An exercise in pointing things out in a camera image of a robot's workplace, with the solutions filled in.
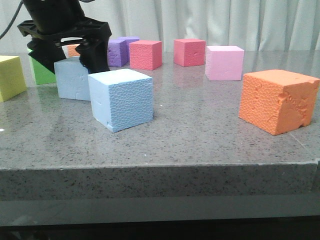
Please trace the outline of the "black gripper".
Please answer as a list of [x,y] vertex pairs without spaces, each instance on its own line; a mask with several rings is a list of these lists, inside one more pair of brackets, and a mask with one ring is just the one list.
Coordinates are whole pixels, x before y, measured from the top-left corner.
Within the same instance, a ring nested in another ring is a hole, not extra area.
[[112,32],[107,22],[86,17],[78,0],[24,0],[22,3],[31,20],[25,20],[17,27],[24,37],[33,37],[27,44],[31,50],[28,55],[46,69],[54,74],[55,62],[66,59],[63,49],[53,42],[79,38],[84,43],[75,50],[88,73],[110,70],[107,50]]

